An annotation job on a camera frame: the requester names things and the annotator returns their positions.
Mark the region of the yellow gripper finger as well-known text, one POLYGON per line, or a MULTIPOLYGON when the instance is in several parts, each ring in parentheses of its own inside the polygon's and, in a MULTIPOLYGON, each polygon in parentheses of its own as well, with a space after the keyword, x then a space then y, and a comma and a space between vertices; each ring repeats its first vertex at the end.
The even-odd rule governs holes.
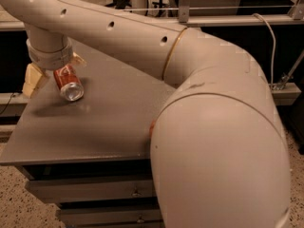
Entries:
POLYGON ((33 98, 48 82, 48 74, 34 63, 27 66, 22 92, 28 98, 33 98))
POLYGON ((77 67, 86 66, 86 61, 81 56, 79 56, 76 52, 73 53, 70 63, 73 66, 77 66, 77 67))

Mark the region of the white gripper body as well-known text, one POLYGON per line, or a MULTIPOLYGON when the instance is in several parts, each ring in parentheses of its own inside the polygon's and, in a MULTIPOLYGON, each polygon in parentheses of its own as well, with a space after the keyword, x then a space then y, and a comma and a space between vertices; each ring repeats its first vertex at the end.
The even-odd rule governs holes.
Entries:
POLYGON ((72 59, 72 44, 65 35, 35 26, 26 26, 26 33, 29 58, 38 67, 57 70, 72 59))

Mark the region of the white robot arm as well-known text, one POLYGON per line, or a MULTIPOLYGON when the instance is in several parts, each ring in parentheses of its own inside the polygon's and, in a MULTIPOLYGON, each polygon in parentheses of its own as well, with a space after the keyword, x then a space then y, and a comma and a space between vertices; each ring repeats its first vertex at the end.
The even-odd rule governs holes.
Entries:
POLYGON ((81 0, 0 0, 29 28, 39 67, 79 41, 174 87, 150 158, 166 228, 288 228, 288 147, 267 80, 245 50, 179 24, 81 0))

